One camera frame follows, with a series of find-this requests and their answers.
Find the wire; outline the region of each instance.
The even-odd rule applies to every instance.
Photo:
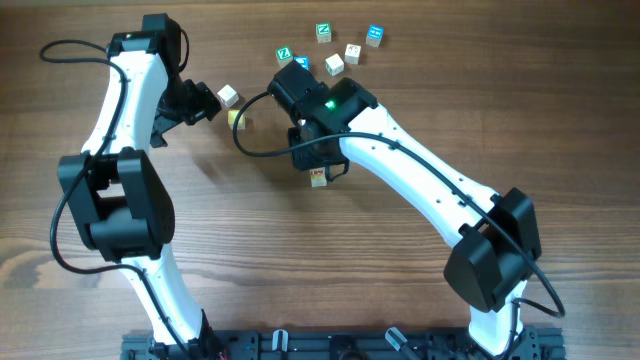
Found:
[[[56,260],[56,262],[63,269],[65,269],[67,271],[70,271],[72,273],[81,274],[81,275],[99,274],[99,273],[103,273],[103,272],[106,272],[106,271],[112,271],[112,270],[130,270],[130,271],[133,271],[134,273],[136,273],[136,275],[138,275],[138,278],[140,278],[140,281],[144,285],[144,288],[146,289],[147,293],[149,294],[149,298],[151,299],[151,302],[153,303],[153,306],[155,307],[156,311],[158,312],[158,316],[162,320],[162,323],[167,328],[167,331],[169,332],[169,334],[171,335],[173,340],[176,342],[176,344],[178,345],[180,350],[182,350],[182,352],[184,352],[186,357],[187,358],[191,358],[191,355],[187,351],[187,348],[184,346],[182,341],[180,341],[180,338],[178,337],[178,334],[175,332],[175,330],[173,329],[173,327],[169,323],[169,318],[165,315],[164,311],[162,310],[162,307],[160,306],[158,298],[156,297],[155,293],[153,292],[153,289],[151,287],[151,284],[149,283],[149,280],[145,276],[145,271],[144,270],[139,269],[139,268],[137,268],[135,266],[132,266],[132,265],[128,265],[128,264],[116,264],[116,265],[102,266],[102,267],[98,267],[98,268],[81,269],[81,268],[77,268],[77,267],[72,266],[69,263],[67,263],[64,260],[64,258],[62,257],[62,255],[60,254],[60,250],[58,249],[57,236],[58,236],[58,224],[60,223],[60,217],[62,216],[62,211],[64,210],[64,207],[67,204],[67,202],[69,201],[69,198],[71,197],[71,194],[73,194],[73,191],[76,189],[76,187],[78,187],[78,184],[80,184],[80,181],[82,181],[82,179],[87,176],[89,171],[95,167],[95,164],[102,157],[102,154],[104,153],[104,151],[106,150],[107,146],[109,146],[109,143],[113,139],[113,132],[115,130],[116,124],[118,123],[118,119],[120,118],[120,114],[122,113],[122,107],[124,105],[124,100],[125,100],[125,97],[126,97],[126,94],[127,94],[127,84],[128,84],[127,75],[125,74],[125,72],[118,65],[112,63],[111,61],[109,61],[107,59],[101,59],[101,58],[50,58],[50,57],[45,56],[45,52],[47,50],[51,49],[54,46],[63,45],[63,44],[84,45],[84,46],[88,46],[88,47],[91,47],[91,48],[94,48],[94,49],[97,49],[97,50],[100,50],[100,51],[106,53],[106,49],[104,49],[103,47],[100,47],[100,46],[98,46],[96,44],[92,44],[92,43],[87,42],[87,41],[83,41],[83,40],[58,40],[58,41],[54,41],[54,42],[51,42],[51,43],[45,45],[40,50],[40,59],[42,61],[46,61],[46,62],[54,63],[54,64],[98,63],[98,64],[108,65],[108,66],[112,67],[113,69],[115,69],[118,72],[118,74],[120,75],[120,95],[118,97],[118,103],[116,104],[116,108],[115,108],[115,110],[113,112],[113,117],[111,118],[111,122],[109,123],[109,127],[107,128],[107,132],[106,132],[106,134],[104,136],[104,140],[102,142],[102,145],[100,145],[100,147],[96,151],[95,155],[84,165],[84,167],[78,173],[78,175],[75,177],[75,179],[73,180],[73,182],[71,183],[71,186],[67,189],[67,191],[64,192],[64,194],[62,195],[62,198],[60,198],[60,202],[58,202],[58,206],[56,207],[55,212],[53,213],[53,218],[51,219],[51,229],[50,229],[50,233],[49,233],[49,244],[51,246],[51,253],[53,254],[53,258]]]
[[[182,70],[187,67],[187,61],[189,61],[189,37],[187,36],[187,32],[183,29],[180,29],[180,32],[184,35],[184,42],[187,44],[187,52],[184,54],[184,62],[178,67],[178,71],[182,72]]]
[[[556,308],[558,309],[558,311],[554,311],[554,310],[551,310],[551,309],[549,309],[549,308],[547,308],[547,307],[545,307],[545,306],[543,306],[543,305],[541,305],[541,304],[539,304],[539,303],[537,303],[535,301],[531,301],[531,300],[524,299],[524,298],[515,298],[512,301],[512,303],[514,304],[514,308],[515,308],[514,311],[517,311],[516,305],[519,306],[519,304],[526,304],[526,305],[532,306],[532,307],[542,311],[543,313],[545,313],[547,315],[553,316],[555,318],[562,318],[562,317],[565,316],[566,312],[565,312],[565,309],[564,309],[564,305],[562,304],[562,301],[560,300],[560,297],[558,296],[558,294],[556,293],[555,289],[553,288],[553,286],[551,285],[551,283],[549,282],[547,277],[544,275],[542,270],[540,270],[538,265],[529,256],[529,254],[525,253],[525,251],[522,249],[522,247],[520,247],[515,242],[515,240],[513,240],[513,238],[501,226],[499,226],[495,221],[493,221],[493,219],[491,219],[489,217],[489,215],[484,210],[482,210],[482,208],[480,208],[480,206],[478,206],[473,201],[473,199],[471,199],[471,197],[467,196],[453,182],[451,182],[440,171],[438,171],[438,169],[433,167],[433,165],[431,165],[429,162],[424,160],[422,157],[418,156],[418,154],[416,154],[415,152],[411,151],[410,149],[408,149],[405,146],[403,146],[402,144],[400,144],[398,141],[393,141],[393,140],[385,138],[383,136],[369,134],[369,133],[345,132],[345,133],[339,133],[339,134],[332,134],[332,135],[323,136],[323,137],[320,137],[320,138],[317,138],[317,139],[313,139],[313,140],[309,140],[307,142],[304,142],[304,143],[301,143],[301,144],[297,144],[297,145],[288,147],[286,149],[281,149],[281,150],[275,150],[275,151],[269,151],[269,152],[261,152],[261,153],[252,152],[252,151],[246,150],[244,147],[242,147],[242,145],[240,145],[240,142],[238,141],[238,122],[239,122],[240,117],[242,116],[242,114],[244,114],[244,112],[249,108],[249,106],[251,106],[254,102],[258,101],[259,99],[261,99],[261,98],[263,98],[265,96],[268,96],[268,95],[269,95],[269,93],[267,93],[267,92],[263,92],[263,93],[260,93],[260,94],[256,95],[251,100],[247,101],[247,103],[242,106],[242,108],[240,109],[240,111],[238,111],[238,114],[236,115],[236,119],[233,122],[232,134],[233,134],[233,142],[235,143],[235,145],[238,148],[238,150],[240,150],[240,152],[242,152],[243,154],[245,154],[247,156],[252,156],[252,157],[274,157],[274,156],[280,156],[280,155],[288,154],[288,153],[291,153],[293,151],[296,151],[296,150],[299,150],[299,149],[302,149],[302,148],[305,148],[305,147],[308,147],[308,146],[312,146],[312,145],[315,145],[315,144],[320,143],[320,142],[325,142],[325,141],[329,141],[329,140],[333,140],[333,139],[347,138],[347,137],[356,137],[356,138],[365,138],[365,139],[377,140],[377,141],[383,142],[383,143],[391,146],[392,149],[397,149],[397,150],[402,151],[404,154],[406,154],[407,156],[409,156],[410,158],[415,160],[418,164],[424,166],[427,170],[429,170],[436,178],[438,178],[438,180],[442,181],[442,183],[444,183],[449,189],[451,189],[451,191],[455,195],[457,195],[460,199],[462,199],[462,201],[464,203],[469,205],[476,213],[478,213],[480,215],[480,217],[482,217],[482,219],[485,222],[487,222],[487,224],[489,224],[492,228],[494,228],[496,231],[498,231],[498,233],[500,234],[500,236],[502,238],[507,240],[509,245],[518,252],[518,254],[524,259],[524,261],[527,264],[527,266],[536,274],[536,277],[540,280],[540,282],[542,283],[542,286],[545,288],[545,290],[547,291],[547,293],[551,297],[551,300],[553,301],[553,303],[555,304]],[[517,321],[515,320],[517,318],[517,312],[516,312],[516,315],[513,316],[513,318],[514,318],[514,322],[516,322],[516,326],[517,326]],[[511,331],[513,333],[516,332],[516,329],[513,328],[513,325],[512,325]],[[507,351],[510,350],[512,342],[513,342],[513,338],[512,338],[512,336],[510,336],[509,337],[508,346],[507,346],[507,349],[506,349]]]

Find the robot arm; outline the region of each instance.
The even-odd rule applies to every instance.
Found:
[[[501,197],[451,168],[402,130],[387,109],[351,79],[344,78],[329,89],[292,62],[274,76],[267,92],[295,125],[288,132],[290,145],[345,133],[384,137],[431,164],[466,194],[466,199],[458,197],[450,186],[398,151],[397,146],[371,138],[344,136],[296,147],[292,152],[293,165],[299,170],[338,164],[346,168],[349,161],[358,163],[416,207],[453,249],[444,275],[471,305],[471,337],[489,354],[503,353],[510,336],[515,335],[511,334],[514,320],[515,331],[523,328],[519,307],[514,308],[512,300],[522,295],[532,270],[495,229],[483,228],[484,219],[467,202],[473,201],[488,213],[535,260],[541,249],[529,198],[515,188]]]
[[[151,319],[156,354],[175,358],[183,354],[172,346],[176,341],[151,296],[190,352],[209,353],[217,346],[206,317],[188,292],[173,257],[170,244],[175,225],[173,204],[148,158],[150,145],[166,145],[162,134],[167,130],[181,122],[193,125],[205,117],[211,120],[220,111],[219,102],[204,83],[194,85],[191,80],[180,79],[180,36],[179,25],[166,14],[146,15],[142,31],[113,36],[107,56],[126,73],[128,91],[114,136],[68,203],[82,241],[89,249],[99,250],[105,261],[144,271],[153,294],[135,273],[121,270]],[[65,191],[103,144],[120,89],[120,75],[112,68],[98,122],[82,154],[60,161],[58,176]],[[122,184],[124,196],[98,194],[98,190],[113,183]]]
[[[485,212],[495,206],[491,200],[496,195],[493,189],[460,174],[415,141],[395,122],[384,106],[378,105],[375,109],[367,107],[349,122],[349,127],[353,132],[383,134],[401,143],[427,160],[450,181],[456,182]],[[480,221],[478,213],[461,202],[458,196],[452,194],[451,189],[406,154],[379,141],[355,137],[341,138],[340,149],[347,159],[380,177],[418,209],[450,247],[455,247],[462,240],[459,229],[464,224],[476,224]],[[511,304],[511,300],[522,295],[525,285],[526,281],[520,282],[507,295],[505,306],[498,312],[482,312],[471,306],[469,334],[492,355],[501,354],[507,346],[512,307],[515,306]],[[519,319],[517,321],[517,332],[520,333],[523,325]]]

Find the small cube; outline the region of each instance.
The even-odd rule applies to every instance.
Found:
[[[233,129],[233,123],[236,121],[236,116],[240,110],[229,110],[229,127]],[[240,116],[240,121],[238,121],[238,130],[244,130],[244,114]]]
[[[344,62],[340,58],[340,55],[334,54],[333,56],[327,58],[327,71],[331,76],[336,76],[344,70]]]
[[[309,176],[311,177],[311,187],[327,186],[327,177],[324,173],[324,168],[309,170]]]
[[[360,60],[360,45],[347,44],[347,51],[344,53],[344,62],[347,64],[358,65]]]
[[[225,85],[222,90],[218,91],[218,98],[224,106],[230,108],[238,101],[238,93],[229,85]]]
[[[308,56],[294,56],[293,60],[302,65],[303,68],[309,70],[309,57]]]
[[[331,24],[316,24],[316,37],[319,44],[331,42]]]
[[[384,28],[378,25],[369,26],[369,32],[367,32],[367,45],[373,47],[380,47],[380,41],[382,41],[382,34]]]
[[[288,46],[285,46],[276,50],[276,58],[278,59],[278,65],[280,65],[280,68],[283,68],[293,61],[293,52]]]

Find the black mounting base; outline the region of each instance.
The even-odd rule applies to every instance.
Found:
[[[222,360],[407,360],[396,351],[385,332],[275,333],[257,331],[215,331],[226,347]],[[441,328],[407,332],[407,346],[421,360],[487,360],[468,336],[466,328]],[[124,336],[120,360],[156,360],[149,350],[153,335]],[[509,360],[566,359],[562,330],[525,326],[514,343]]]

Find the wood grain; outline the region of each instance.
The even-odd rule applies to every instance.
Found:
[[[0,10],[0,358],[113,359],[123,334],[150,327],[119,274],[72,275],[49,253],[57,162],[92,130],[107,69],[46,64],[37,52],[61,38],[104,44],[159,12],[189,33],[183,78],[214,91],[231,84],[245,99],[278,70],[276,48],[308,55],[332,85],[324,59],[383,25],[382,47],[363,47],[362,64],[343,76],[461,172],[535,201],[539,263],[567,318],[526,309],[524,320],[561,326],[572,359],[640,358],[637,4],[143,3]],[[332,23],[332,43],[316,43],[319,21]],[[248,117],[247,147],[285,146],[287,119],[272,101]],[[226,113],[166,138],[151,158],[176,208],[176,257],[216,329],[467,324],[467,306],[442,277],[449,249],[363,168],[312,189],[286,157],[242,156]],[[72,263],[102,262],[67,213],[60,238]],[[536,280],[526,296],[549,303]]]

